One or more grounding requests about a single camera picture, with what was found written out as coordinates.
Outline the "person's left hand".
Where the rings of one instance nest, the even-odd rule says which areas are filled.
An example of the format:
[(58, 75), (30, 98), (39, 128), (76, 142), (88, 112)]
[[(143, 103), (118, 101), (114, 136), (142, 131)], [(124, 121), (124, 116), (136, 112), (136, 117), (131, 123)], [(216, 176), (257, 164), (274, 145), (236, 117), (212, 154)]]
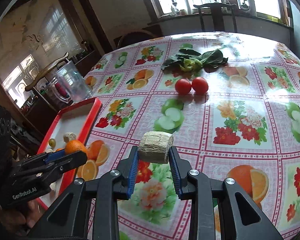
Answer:
[(24, 215), (23, 211), (4, 209), (0, 206), (0, 222), (7, 231), (16, 233), (24, 225), (31, 229), (42, 217), (40, 205), (36, 200), (27, 203), (25, 213)]

